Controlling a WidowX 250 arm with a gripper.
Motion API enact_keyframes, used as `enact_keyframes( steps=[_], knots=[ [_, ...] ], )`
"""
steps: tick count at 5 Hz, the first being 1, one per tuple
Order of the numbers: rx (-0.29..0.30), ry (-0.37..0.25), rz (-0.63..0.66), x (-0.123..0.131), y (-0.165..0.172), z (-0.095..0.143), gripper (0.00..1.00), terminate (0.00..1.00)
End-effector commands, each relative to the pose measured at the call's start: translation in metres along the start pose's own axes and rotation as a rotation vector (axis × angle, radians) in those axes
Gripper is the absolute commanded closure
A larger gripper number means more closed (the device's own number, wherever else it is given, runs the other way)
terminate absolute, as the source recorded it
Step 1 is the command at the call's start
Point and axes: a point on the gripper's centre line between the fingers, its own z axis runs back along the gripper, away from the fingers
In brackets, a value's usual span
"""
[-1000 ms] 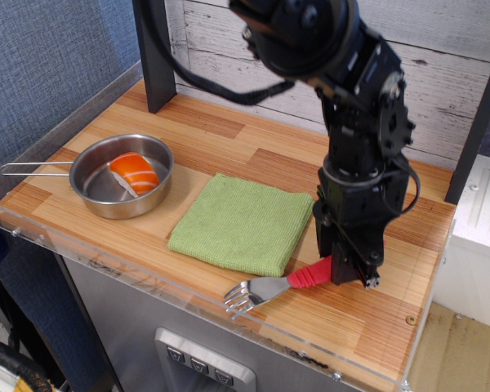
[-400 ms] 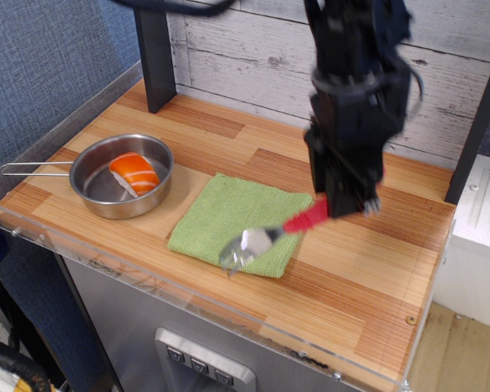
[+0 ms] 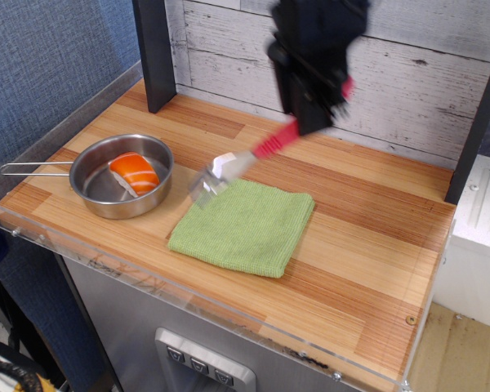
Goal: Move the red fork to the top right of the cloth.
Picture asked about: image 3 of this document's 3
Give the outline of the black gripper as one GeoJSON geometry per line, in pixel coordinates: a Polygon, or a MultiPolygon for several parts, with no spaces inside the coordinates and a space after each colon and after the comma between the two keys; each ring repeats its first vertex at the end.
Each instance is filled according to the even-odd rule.
{"type": "Polygon", "coordinates": [[[332,127],[346,111],[346,52],[366,32],[369,7],[369,1],[279,1],[271,7],[277,30],[268,56],[283,112],[295,117],[300,136],[332,127]]]}

